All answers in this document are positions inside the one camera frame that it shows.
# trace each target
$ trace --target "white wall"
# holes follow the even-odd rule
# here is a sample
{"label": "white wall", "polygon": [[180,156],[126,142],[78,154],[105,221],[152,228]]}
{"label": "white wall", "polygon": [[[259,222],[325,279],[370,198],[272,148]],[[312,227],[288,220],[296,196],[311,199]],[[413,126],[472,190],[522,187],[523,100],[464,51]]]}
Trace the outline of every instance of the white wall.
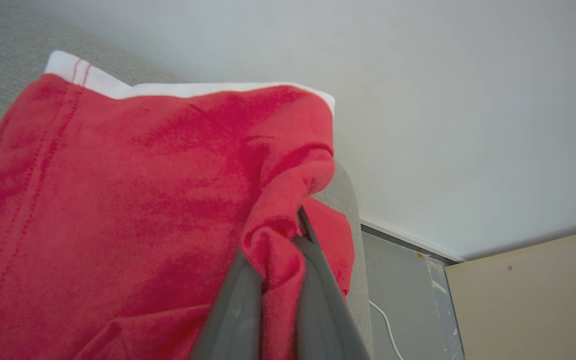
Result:
{"label": "white wall", "polygon": [[329,92],[390,228],[462,256],[576,230],[576,0],[34,1],[190,82]]}

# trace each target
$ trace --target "beige panel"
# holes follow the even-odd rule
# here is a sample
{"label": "beige panel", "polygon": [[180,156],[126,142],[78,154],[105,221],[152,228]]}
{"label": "beige panel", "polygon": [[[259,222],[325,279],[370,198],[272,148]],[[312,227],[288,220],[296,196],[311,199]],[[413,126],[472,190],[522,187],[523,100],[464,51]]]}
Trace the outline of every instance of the beige panel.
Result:
{"label": "beige panel", "polygon": [[445,270],[467,360],[576,360],[576,235]]}

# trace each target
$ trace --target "red stitching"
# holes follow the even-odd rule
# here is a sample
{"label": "red stitching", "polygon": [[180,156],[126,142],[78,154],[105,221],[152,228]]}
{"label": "red stitching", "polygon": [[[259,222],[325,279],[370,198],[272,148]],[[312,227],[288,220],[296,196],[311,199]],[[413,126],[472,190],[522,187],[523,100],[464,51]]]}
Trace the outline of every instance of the red stitching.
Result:
{"label": "red stitching", "polygon": [[[66,96],[68,96],[68,94],[70,94],[70,92],[68,92],[68,93],[64,96],[64,100],[66,99]],[[74,107],[75,107],[75,109],[73,110],[71,116],[73,116],[74,112],[76,111],[76,109],[77,109],[77,107],[78,107],[78,98],[77,98],[77,102],[76,102],[76,104],[74,105]],[[56,113],[55,113],[55,115],[54,115],[54,118],[52,118],[52,120],[50,121],[50,123],[49,123],[48,126],[46,127],[45,131],[44,131],[43,134],[41,135],[41,139],[39,140],[39,144],[40,144],[40,145],[39,145],[39,148],[38,148],[38,150],[34,153],[34,165],[32,166],[32,171],[30,172],[30,174],[29,174],[29,176],[28,176],[28,178],[27,178],[27,180],[26,180],[26,182],[25,182],[25,191],[26,191],[26,192],[28,191],[28,187],[29,187],[29,185],[30,185],[30,180],[31,180],[32,176],[34,175],[34,173],[35,173],[36,171],[40,171],[40,173],[39,173],[39,184],[38,184],[37,189],[35,189],[34,195],[33,195],[32,198],[31,198],[31,201],[32,201],[32,202],[30,203],[30,211],[29,211],[29,214],[28,214],[28,218],[25,220],[25,224],[24,224],[24,226],[23,226],[23,232],[22,232],[22,234],[18,237],[18,239],[16,239],[16,248],[14,249],[14,253],[12,253],[12,255],[9,257],[8,262],[7,262],[6,269],[4,270],[4,273],[2,273],[2,275],[0,276],[0,291],[1,291],[2,287],[3,287],[4,281],[6,280],[7,274],[9,273],[9,271],[10,271],[10,269],[11,269],[11,266],[12,266],[12,264],[13,264],[13,259],[18,255],[18,253],[19,253],[19,251],[20,251],[20,249],[21,249],[21,243],[22,243],[22,241],[23,241],[23,238],[25,237],[25,232],[27,231],[27,227],[29,226],[30,219],[32,218],[32,213],[34,212],[34,207],[36,206],[36,200],[37,200],[36,198],[38,197],[38,192],[39,192],[41,186],[43,186],[43,178],[45,177],[45,174],[44,174],[44,172],[45,172],[45,166],[41,166],[41,168],[37,169],[38,162],[39,162],[39,157],[40,157],[40,155],[41,155],[41,151],[44,150],[44,148],[45,148],[45,145],[46,145],[46,144],[45,144],[45,142],[46,142],[46,137],[48,136],[48,133],[50,132],[50,128],[52,127],[52,124],[57,120],[57,118],[59,117],[59,114],[61,114],[61,113],[62,113],[62,106],[59,107],[59,109],[57,109],[57,111],[56,111]],[[5,128],[7,127],[7,123],[9,123],[10,118],[11,118],[11,116],[6,119],[6,123],[2,126],[3,129],[5,129]],[[70,123],[70,120],[71,120],[71,119],[68,119],[68,121],[66,122],[65,127],[68,126],[68,123]],[[51,153],[51,152],[52,152],[52,151],[51,151],[51,150],[52,150],[51,148],[54,146],[54,142],[57,141],[58,139],[60,139],[60,137],[62,136],[62,133],[63,133],[63,129],[64,129],[65,127],[62,126],[61,131],[59,132],[59,134],[57,134],[57,139],[53,139],[53,143],[51,143],[50,146],[49,146],[49,148],[48,148],[48,150],[49,150],[50,152],[47,154],[47,156],[50,157],[50,161],[52,161],[52,156],[53,156],[53,154]],[[22,197],[22,199],[20,200],[20,203],[23,202],[23,199],[25,198],[25,196],[26,196],[26,195],[24,195],[24,196]],[[17,218],[18,218],[18,214],[19,214],[20,210],[21,210],[21,205],[18,205],[18,207],[15,209],[14,216],[13,216],[11,222],[10,222],[9,229],[6,231],[6,235],[9,235],[9,234],[11,233],[11,231],[13,230],[14,224],[16,223],[16,220],[17,220]],[[1,257],[1,255],[2,255],[2,253],[3,253],[3,250],[4,250],[3,248],[0,248],[0,257]]]}
{"label": "red stitching", "polygon": [[92,64],[88,64],[88,68],[86,69],[86,77],[84,77],[84,84],[81,85],[81,86],[84,87],[84,88],[86,87],[87,75],[88,75],[91,67],[92,67]]}
{"label": "red stitching", "polygon": [[79,65],[79,62],[82,59],[78,59],[77,62],[75,63],[75,73],[72,75],[72,80],[70,81],[71,83],[75,82],[75,78],[77,77],[77,66]]}

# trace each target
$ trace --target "gray upholstery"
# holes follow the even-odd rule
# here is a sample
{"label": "gray upholstery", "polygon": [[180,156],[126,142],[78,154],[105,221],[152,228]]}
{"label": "gray upholstery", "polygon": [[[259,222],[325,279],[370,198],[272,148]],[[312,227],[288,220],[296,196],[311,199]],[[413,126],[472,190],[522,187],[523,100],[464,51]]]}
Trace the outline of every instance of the gray upholstery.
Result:
{"label": "gray upholstery", "polygon": [[[14,0],[0,0],[0,119],[25,86],[43,72],[52,50],[64,50],[87,59],[127,84],[179,82],[174,76],[158,71],[92,34],[38,14]],[[338,164],[329,187],[316,198],[346,214],[352,227],[355,262],[347,301],[366,347],[372,353],[359,214],[350,178],[341,165]]]}

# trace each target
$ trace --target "red towel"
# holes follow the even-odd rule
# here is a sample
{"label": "red towel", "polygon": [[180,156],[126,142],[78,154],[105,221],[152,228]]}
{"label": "red towel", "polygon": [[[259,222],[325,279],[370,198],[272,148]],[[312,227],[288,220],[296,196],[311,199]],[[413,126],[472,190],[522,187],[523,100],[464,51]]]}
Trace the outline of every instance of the red towel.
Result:
{"label": "red towel", "polygon": [[294,356],[304,203],[346,294],[333,100],[294,84],[130,87],[64,52],[0,123],[0,360],[187,358],[237,248],[262,356]]}

